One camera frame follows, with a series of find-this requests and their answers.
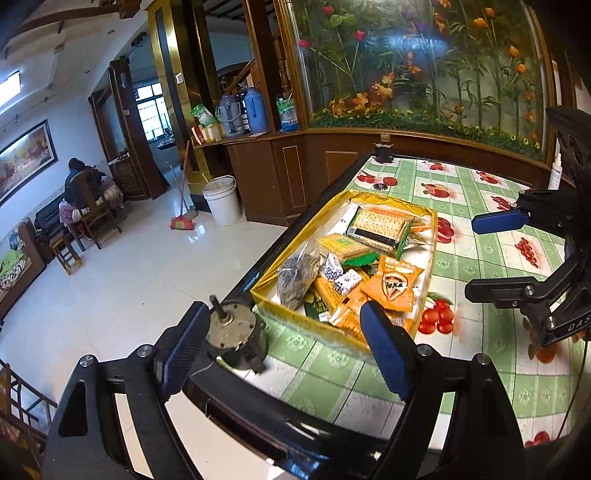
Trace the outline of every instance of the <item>plastic bag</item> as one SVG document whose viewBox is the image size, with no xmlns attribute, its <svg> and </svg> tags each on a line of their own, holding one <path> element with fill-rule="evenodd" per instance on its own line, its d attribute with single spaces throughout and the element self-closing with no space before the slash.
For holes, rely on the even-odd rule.
<svg viewBox="0 0 591 480">
<path fill-rule="evenodd" d="M 318 239 L 310 238 L 285 260 L 277 271 L 277 293 L 281 305 L 297 309 L 318 275 L 320 248 Z"/>
</svg>

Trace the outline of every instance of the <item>painting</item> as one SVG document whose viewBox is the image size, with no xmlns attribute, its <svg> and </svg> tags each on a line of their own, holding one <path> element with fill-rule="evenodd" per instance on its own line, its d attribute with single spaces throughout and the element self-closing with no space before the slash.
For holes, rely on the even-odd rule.
<svg viewBox="0 0 591 480">
<path fill-rule="evenodd" d="M 47 120 L 0 152 L 0 205 L 57 160 Z"/>
</svg>

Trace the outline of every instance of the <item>white bucket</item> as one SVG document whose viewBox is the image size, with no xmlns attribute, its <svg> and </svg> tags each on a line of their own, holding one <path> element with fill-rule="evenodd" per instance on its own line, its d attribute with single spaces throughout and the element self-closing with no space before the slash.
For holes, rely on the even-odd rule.
<svg viewBox="0 0 591 480">
<path fill-rule="evenodd" d="M 203 188 L 214 220 L 219 226 L 236 223 L 242 216 L 242 209 L 236 196 L 236 180 L 231 175 L 213 179 Z"/>
</svg>

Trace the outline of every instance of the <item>tiled floor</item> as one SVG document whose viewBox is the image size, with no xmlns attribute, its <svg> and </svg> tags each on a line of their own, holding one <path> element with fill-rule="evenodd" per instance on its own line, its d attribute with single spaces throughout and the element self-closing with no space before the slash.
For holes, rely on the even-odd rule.
<svg viewBox="0 0 591 480">
<path fill-rule="evenodd" d="M 201 213 L 194 231 L 172 231 L 176 188 L 154 201 L 129 202 L 126 209 L 122 235 L 106 240 L 101 251 L 89 247 L 71 277 L 51 262 L 0 332 L 0 358 L 56 400 L 82 355 L 104 361 L 153 343 L 193 301 L 207 301 L 212 293 L 224 297 L 284 230 L 245 220 L 218 228 L 210 214 Z M 118 403 L 134 465 L 149 474 L 124 400 Z M 266 480 L 278 474 L 208 421 L 184 394 L 175 395 L 167 408 L 205 478 Z"/>
</svg>

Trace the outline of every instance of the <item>blue thermos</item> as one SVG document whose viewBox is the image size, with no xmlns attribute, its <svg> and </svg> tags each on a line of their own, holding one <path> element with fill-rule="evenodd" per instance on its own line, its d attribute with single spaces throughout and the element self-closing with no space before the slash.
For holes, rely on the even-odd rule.
<svg viewBox="0 0 591 480">
<path fill-rule="evenodd" d="M 256 88 L 249 88 L 244 96 L 244 104 L 246 105 L 246 115 L 251 133 L 258 134 L 269 130 L 262 93 Z"/>
</svg>

